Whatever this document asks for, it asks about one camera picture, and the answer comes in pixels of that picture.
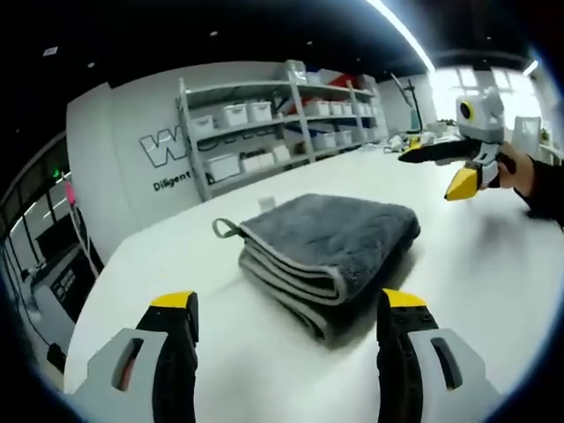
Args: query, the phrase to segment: gray towel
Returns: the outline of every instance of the gray towel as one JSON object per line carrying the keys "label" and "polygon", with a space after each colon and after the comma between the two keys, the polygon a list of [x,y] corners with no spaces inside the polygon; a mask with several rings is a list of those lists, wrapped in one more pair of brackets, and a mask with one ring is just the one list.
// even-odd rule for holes
{"label": "gray towel", "polygon": [[[221,234],[218,223],[230,231]],[[239,265],[249,280],[293,312],[317,338],[345,330],[368,293],[384,282],[419,235],[415,213],[395,204],[307,194],[239,227],[214,222],[217,236],[245,240]]]}

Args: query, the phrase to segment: black ceiling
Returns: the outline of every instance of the black ceiling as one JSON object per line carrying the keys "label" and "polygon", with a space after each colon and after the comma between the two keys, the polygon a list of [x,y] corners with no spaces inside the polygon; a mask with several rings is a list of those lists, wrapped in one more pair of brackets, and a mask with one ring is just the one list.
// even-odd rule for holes
{"label": "black ceiling", "polygon": [[[523,36],[496,2],[384,2],[437,67],[523,69],[530,61]],[[11,27],[18,44],[8,138],[18,152],[0,167],[0,191],[64,130],[68,101],[104,81],[115,86],[193,64],[288,58],[379,79],[426,71],[367,0],[55,0],[23,4]],[[56,55],[42,56],[54,46]]]}

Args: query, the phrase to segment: glass wall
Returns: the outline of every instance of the glass wall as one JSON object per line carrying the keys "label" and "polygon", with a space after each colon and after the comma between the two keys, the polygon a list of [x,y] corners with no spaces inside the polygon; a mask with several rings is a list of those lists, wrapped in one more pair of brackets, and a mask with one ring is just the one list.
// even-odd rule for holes
{"label": "glass wall", "polygon": [[28,275],[46,262],[38,237],[69,212],[61,172],[69,172],[64,134],[2,196],[0,276],[16,306]]}

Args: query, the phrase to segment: white table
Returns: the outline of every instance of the white table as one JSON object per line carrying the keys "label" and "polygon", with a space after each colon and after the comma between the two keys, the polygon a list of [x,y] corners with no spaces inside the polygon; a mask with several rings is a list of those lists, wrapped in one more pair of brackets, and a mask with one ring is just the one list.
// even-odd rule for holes
{"label": "white table", "polygon": [[448,203],[456,165],[408,165],[396,155],[350,152],[218,197],[126,240],[96,282],[70,342],[64,388],[121,328],[134,328],[152,299],[195,290],[200,299],[198,423],[374,422],[379,410],[375,329],[328,350],[241,275],[242,240],[220,240],[212,220],[259,213],[315,192],[404,204],[421,236],[403,288],[427,300],[442,327],[465,339],[488,377],[509,393],[539,352],[563,292],[564,236],[529,221],[512,191]]}
{"label": "white table", "polygon": [[548,145],[541,145],[540,148],[548,153],[550,153],[554,158],[560,161],[564,161],[564,152],[562,150],[558,150],[554,147],[549,147]]}

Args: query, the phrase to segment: equipment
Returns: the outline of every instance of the equipment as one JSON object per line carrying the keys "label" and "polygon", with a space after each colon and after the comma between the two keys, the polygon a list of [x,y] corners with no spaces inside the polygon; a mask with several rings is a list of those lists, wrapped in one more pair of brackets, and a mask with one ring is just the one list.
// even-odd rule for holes
{"label": "equipment", "polygon": [[[415,295],[382,290],[376,337],[378,422],[475,423],[501,403],[484,361]],[[68,399],[92,422],[193,423],[197,341],[197,295],[159,297],[90,359]]]}
{"label": "equipment", "polygon": [[423,300],[384,289],[377,319],[379,423],[476,423],[501,403],[484,361]]}
{"label": "equipment", "polygon": [[69,400],[87,421],[194,422],[197,341],[196,293],[159,297],[88,361]]}
{"label": "equipment", "polygon": [[[405,104],[410,109],[411,118],[412,118],[412,129],[407,130],[406,134],[419,134],[423,131],[423,120],[421,119],[421,111],[419,110],[419,103],[417,102],[417,96],[415,95],[415,86],[413,86],[412,81],[408,78],[407,79],[407,86],[404,87],[399,79],[396,78],[396,75],[393,73],[391,77],[394,79],[397,85],[397,89],[401,92],[402,97],[404,97]],[[412,94],[413,102],[407,96],[407,92]]]}
{"label": "equipment", "polygon": [[500,149],[504,138],[503,103],[499,93],[489,88],[483,95],[464,95],[456,100],[456,114],[460,141],[426,145],[410,150],[399,157],[409,163],[424,161],[453,162],[467,160],[447,189],[449,201],[474,197],[479,189],[488,185],[500,187],[498,161],[511,174],[516,163]]}

